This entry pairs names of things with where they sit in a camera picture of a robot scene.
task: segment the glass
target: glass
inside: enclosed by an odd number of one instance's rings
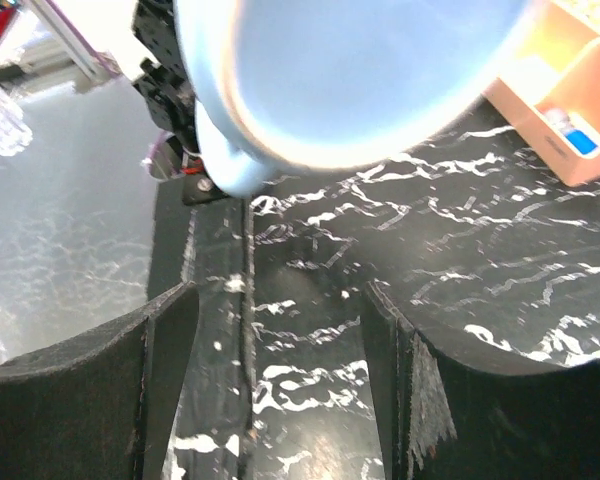
[[[22,108],[0,87],[0,155],[12,157],[22,152],[33,139],[24,123]]]

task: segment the black plastic part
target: black plastic part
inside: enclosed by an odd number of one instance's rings
[[[182,190],[182,203],[191,207],[202,203],[214,202],[227,198],[228,195],[213,185],[211,190],[202,191],[199,188],[200,181],[211,181],[205,173],[187,175],[185,177],[184,188]]]
[[[0,68],[0,85],[17,82],[26,76],[26,72],[19,65],[7,65]]]
[[[182,280],[183,252],[189,240],[191,209],[183,205],[185,177],[160,182],[156,196],[153,252],[147,297],[153,299]]]
[[[163,67],[180,79],[187,78],[178,47],[172,1],[139,0],[133,31]]]
[[[155,124],[173,132],[187,150],[197,152],[195,93],[180,56],[173,15],[171,1],[138,2],[134,33],[158,64],[145,59],[141,64],[144,75],[134,86],[145,98]]]
[[[0,366],[0,480],[158,480],[197,325],[180,285]]]
[[[386,290],[369,284],[362,325],[387,480],[600,480],[600,360],[565,369],[412,324]]]

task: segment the pink organizer box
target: pink organizer box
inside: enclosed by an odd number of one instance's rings
[[[600,33],[586,19],[552,2],[485,96],[566,185],[600,177]],[[597,148],[581,154],[545,118],[552,108]]]

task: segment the blue object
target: blue object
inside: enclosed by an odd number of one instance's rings
[[[572,130],[567,133],[565,137],[567,137],[567,140],[569,140],[582,155],[591,153],[598,147],[598,145],[585,135],[582,130]]]
[[[479,97],[547,3],[174,0],[205,168],[245,197],[276,172],[412,148]]]

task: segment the screw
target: screw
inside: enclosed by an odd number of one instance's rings
[[[213,182],[208,178],[201,178],[198,180],[197,187],[201,192],[210,192],[213,188]]]

